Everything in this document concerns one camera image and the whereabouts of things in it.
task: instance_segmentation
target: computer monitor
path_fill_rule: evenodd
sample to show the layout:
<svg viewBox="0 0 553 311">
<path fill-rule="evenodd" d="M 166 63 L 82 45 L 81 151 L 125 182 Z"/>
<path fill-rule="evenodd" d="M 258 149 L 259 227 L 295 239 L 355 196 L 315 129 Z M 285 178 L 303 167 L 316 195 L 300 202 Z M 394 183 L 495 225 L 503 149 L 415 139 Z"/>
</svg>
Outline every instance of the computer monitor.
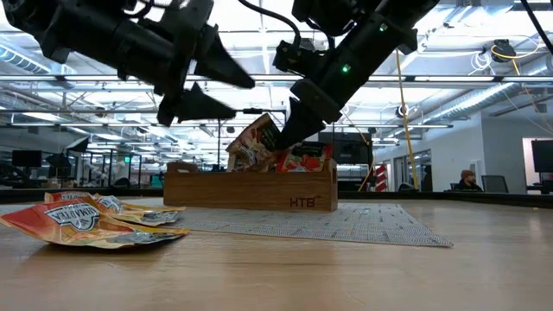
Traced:
<svg viewBox="0 0 553 311">
<path fill-rule="evenodd" d="M 333 159 L 338 164 L 368 164 L 369 148 L 359 133 L 320 133 L 319 141 L 333 145 Z"/>
<path fill-rule="evenodd" d="M 532 153 L 537 173 L 553 173 L 553 140 L 532 141 Z"/>
<path fill-rule="evenodd" d="M 42 151 L 13 150 L 11 151 L 11 165 L 19 168 L 39 168 L 42 166 Z"/>
</svg>

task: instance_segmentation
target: textured mat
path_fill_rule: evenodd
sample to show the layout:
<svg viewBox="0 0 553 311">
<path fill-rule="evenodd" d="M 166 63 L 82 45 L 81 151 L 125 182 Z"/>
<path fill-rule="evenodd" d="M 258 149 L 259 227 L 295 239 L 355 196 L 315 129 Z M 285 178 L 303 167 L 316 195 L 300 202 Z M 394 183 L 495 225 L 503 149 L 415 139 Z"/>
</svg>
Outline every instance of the textured mat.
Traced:
<svg viewBox="0 0 553 311">
<path fill-rule="evenodd" d="M 172 226 L 286 238 L 453 246 L 395 204 L 343 203 L 333 213 L 189 208 Z"/>
</svg>

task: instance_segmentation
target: white wall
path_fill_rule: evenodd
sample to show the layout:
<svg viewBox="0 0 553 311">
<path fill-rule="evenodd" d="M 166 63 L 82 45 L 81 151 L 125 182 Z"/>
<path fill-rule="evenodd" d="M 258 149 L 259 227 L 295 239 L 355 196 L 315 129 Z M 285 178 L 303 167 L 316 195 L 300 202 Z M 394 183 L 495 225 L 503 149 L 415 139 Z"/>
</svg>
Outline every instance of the white wall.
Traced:
<svg viewBox="0 0 553 311">
<path fill-rule="evenodd" d="M 482 129 L 487 174 L 503 175 L 509 193 L 526 194 L 523 138 L 551 138 L 551 134 L 525 118 L 512 117 L 484 118 Z"/>
<path fill-rule="evenodd" d="M 481 115 L 476 113 L 467 121 L 453 122 L 453 129 L 429 130 L 421 141 L 413 141 L 413 152 L 427 149 L 432 153 L 432 183 L 435 192 L 449 190 L 451 182 L 458 182 L 463 169 L 482 162 L 479 174 L 486 173 Z M 377 161 L 393 160 L 408 155 L 407 143 L 396 148 L 377 151 Z"/>
</svg>

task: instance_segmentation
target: wooden crate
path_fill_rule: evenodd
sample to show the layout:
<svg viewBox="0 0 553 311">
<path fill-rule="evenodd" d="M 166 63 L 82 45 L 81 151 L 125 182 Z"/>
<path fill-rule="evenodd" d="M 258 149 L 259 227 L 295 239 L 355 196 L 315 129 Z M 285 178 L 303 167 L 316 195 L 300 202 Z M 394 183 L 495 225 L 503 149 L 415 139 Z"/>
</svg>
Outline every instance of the wooden crate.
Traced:
<svg viewBox="0 0 553 311">
<path fill-rule="evenodd" d="M 169 163 L 163 203 L 263 210 L 335 211 L 336 162 L 320 173 L 182 173 Z"/>
</svg>

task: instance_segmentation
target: table surface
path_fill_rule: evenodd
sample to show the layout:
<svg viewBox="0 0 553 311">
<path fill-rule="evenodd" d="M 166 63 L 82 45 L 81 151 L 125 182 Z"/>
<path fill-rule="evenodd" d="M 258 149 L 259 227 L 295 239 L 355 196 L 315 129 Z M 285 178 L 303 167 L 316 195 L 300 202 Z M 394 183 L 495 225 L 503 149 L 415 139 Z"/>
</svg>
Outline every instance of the table surface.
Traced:
<svg viewBox="0 0 553 311">
<path fill-rule="evenodd" d="M 551 310 L 553 211 L 394 203 L 455 247 L 192 232 L 102 251 L 0 226 L 1 309 Z"/>
</svg>

